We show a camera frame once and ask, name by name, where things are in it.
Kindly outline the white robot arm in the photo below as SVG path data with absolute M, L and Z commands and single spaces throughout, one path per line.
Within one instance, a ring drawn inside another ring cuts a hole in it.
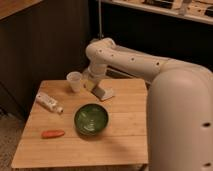
M 85 53 L 93 83 L 100 83 L 111 66 L 149 85 L 149 171 L 213 171 L 213 71 L 130 50 L 111 38 L 91 42 Z

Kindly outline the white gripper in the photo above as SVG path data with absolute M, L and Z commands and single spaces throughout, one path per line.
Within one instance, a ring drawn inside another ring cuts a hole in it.
M 84 88 L 95 95 L 101 93 L 101 88 L 99 83 L 104 78 L 106 71 L 97 70 L 92 71 L 90 68 L 87 68 L 83 71 L 83 86 Z

